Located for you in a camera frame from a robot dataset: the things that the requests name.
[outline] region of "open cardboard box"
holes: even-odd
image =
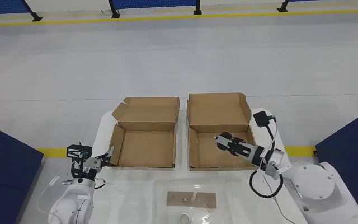
[[[110,163],[118,167],[174,168],[179,97],[125,98],[112,113]]]
[[[191,171],[256,169],[250,162],[220,150],[214,139],[226,131],[255,143],[249,126],[251,110],[244,94],[189,94],[187,117]]]

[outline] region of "yellow floor line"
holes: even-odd
[[[66,148],[37,148],[47,158],[66,158]]]
[[[291,157],[312,157],[314,146],[286,146],[286,152]],[[47,158],[66,158],[66,148],[37,148]]]
[[[286,146],[285,150],[291,157],[312,157],[314,146]]]
[[[103,14],[101,14],[101,13],[73,14],[73,15],[41,15],[41,14],[39,14],[39,16],[42,16],[44,18],[47,18],[47,17],[85,17],[85,16],[103,16]],[[33,19],[32,16],[4,16],[4,17],[0,17],[0,20],[23,20],[26,18]]]
[[[334,6],[358,6],[358,3],[332,3],[332,4],[306,4],[300,6],[291,6],[287,5],[287,8],[311,8],[311,7],[334,7]],[[228,8],[203,8],[202,11],[220,11],[220,10],[259,10],[265,8],[278,8],[277,6],[249,6],[249,7],[228,7]],[[153,10],[152,13],[162,13],[162,12],[191,12],[193,10]]]
[[[85,24],[94,22],[134,22],[150,20],[179,20],[194,18],[227,18],[227,17],[266,17],[266,16],[303,16],[322,14],[347,14],[358,13],[358,10],[323,10],[307,12],[269,12],[269,13],[235,13],[235,14],[211,14],[211,15],[188,15],[188,16],[157,16],[157,17],[136,17],[136,18],[99,18],[92,20],[63,20],[63,21],[40,21],[40,22],[9,22],[0,26],[26,26],[26,25],[48,25],[48,24]]]

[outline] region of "railing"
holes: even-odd
[[[277,10],[287,12],[289,2],[290,0],[284,0]],[[110,7],[112,18],[119,18],[120,14],[117,12],[119,9],[175,6],[196,6],[194,15],[202,14],[200,0],[0,0],[0,14],[28,12],[33,16],[33,22],[37,22],[42,17],[39,17],[36,12],[93,11]]]

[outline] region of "white platform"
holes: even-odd
[[[252,113],[262,109],[252,109]],[[98,129],[93,145],[93,156],[107,151],[113,126],[116,120],[111,112],[106,113]],[[257,144],[268,146],[270,136],[266,129],[259,128],[251,120],[251,127]],[[276,136],[276,147],[284,150],[280,135]],[[214,178],[222,177],[227,181],[225,191],[229,199],[233,223],[257,224],[287,223],[272,199],[263,199],[255,195],[249,188],[248,180],[252,171],[216,171],[190,172],[187,164],[187,127],[186,114],[180,111],[177,131],[176,167],[173,171],[133,170],[118,167],[104,167],[97,175],[114,185],[107,185],[95,191],[95,209],[90,223],[152,223],[153,181],[173,178]],[[270,194],[262,173],[258,173],[253,185],[264,194]],[[275,189],[279,181],[267,177],[271,187]],[[301,211],[285,187],[277,196],[282,212],[296,224],[306,224]]]

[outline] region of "floor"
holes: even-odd
[[[243,92],[285,145],[313,146],[357,118],[357,39],[357,14],[0,27],[0,129],[35,148],[92,145],[125,97],[185,109],[191,92]],[[33,198],[64,163],[49,160]],[[31,202],[21,223],[38,223]]]

